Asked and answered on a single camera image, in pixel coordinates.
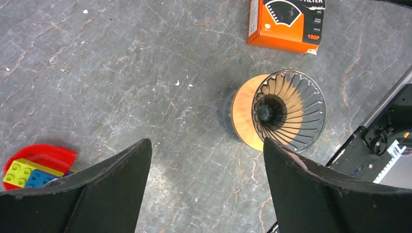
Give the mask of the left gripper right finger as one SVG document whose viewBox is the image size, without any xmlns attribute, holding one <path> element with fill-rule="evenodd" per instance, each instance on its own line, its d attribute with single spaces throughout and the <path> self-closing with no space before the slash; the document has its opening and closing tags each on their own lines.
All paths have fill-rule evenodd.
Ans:
<svg viewBox="0 0 412 233">
<path fill-rule="evenodd" d="M 271 138 L 263 155 L 281 233 L 411 232 L 411 190 L 336 172 Z"/>
</svg>

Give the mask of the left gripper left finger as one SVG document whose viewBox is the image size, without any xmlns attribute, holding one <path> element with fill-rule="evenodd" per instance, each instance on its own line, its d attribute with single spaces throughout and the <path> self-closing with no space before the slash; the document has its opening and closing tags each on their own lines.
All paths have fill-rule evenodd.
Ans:
<svg viewBox="0 0 412 233">
<path fill-rule="evenodd" d="M 41 188 L 0 194 L 3 233 L 133 233 L 152 160 L 144 138 Z"/>
</svg>

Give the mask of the glass cone dripper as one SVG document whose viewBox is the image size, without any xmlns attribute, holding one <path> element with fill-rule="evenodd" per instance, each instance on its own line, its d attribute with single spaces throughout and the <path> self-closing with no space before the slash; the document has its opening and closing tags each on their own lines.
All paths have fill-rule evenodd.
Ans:
<svg viewBox="0 0 412 233">
<path fill-rule="evenodd" d="M 272 73 L 254 94 L 252 122 L 261 140 L 268 137 L 302 152 L 319 138 L 325 121 L 325 97 L 319 85 L 301 71 Z"/>
</svg>

